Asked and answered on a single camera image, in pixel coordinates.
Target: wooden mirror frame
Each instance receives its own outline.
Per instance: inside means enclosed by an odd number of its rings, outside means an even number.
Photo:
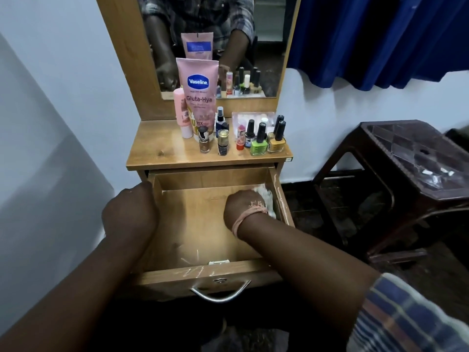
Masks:
[[[155,65],[137,0],[96,1],[141,120],[174,119],[174,102],[163,100],[161,97],[160,84],[156,77]],[[296,0],[277,96],[274,98],[217,99],[217,106],[225,108],[226,117],[231,117],[233,111],[275,112],[277,110],[300,3],[301,0]]]

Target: plaid sleeve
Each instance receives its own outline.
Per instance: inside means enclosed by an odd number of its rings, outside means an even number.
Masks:
[[[469,328],[385,273],[363,303],[347,351],[469,352]]]
[[[254,40],[254,0],[231,0],[230,2],[231,30],[239,29]]]
[[[141,0],[139,1],[142,15],[161,15],[168,19],[168,12],[165,0]]]

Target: mirror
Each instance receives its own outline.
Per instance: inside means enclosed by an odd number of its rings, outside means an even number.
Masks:
[[[296,0],[137,1],[163,100],[172,100],[179,87],[175,58],[191,50],[219,61],[217,98],[278,96]],[[212,45],[200,35],[211,32]],[[201,41],[184,46],[181,33],[195,33]]]

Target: blue curtain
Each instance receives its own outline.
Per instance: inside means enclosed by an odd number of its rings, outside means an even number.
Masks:
[[[469,0],[302,0],[288,67],[321,88],[404,88],[469,69]]]

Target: blue label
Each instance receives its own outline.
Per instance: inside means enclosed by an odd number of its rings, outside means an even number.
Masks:
[[[194,74],[187,78],[187,84],[190,88],[203,90],[208,88],[208,78],[200,74]]]
[[[188,52],[211,52],[212,45],[210,42],[187,42]]]

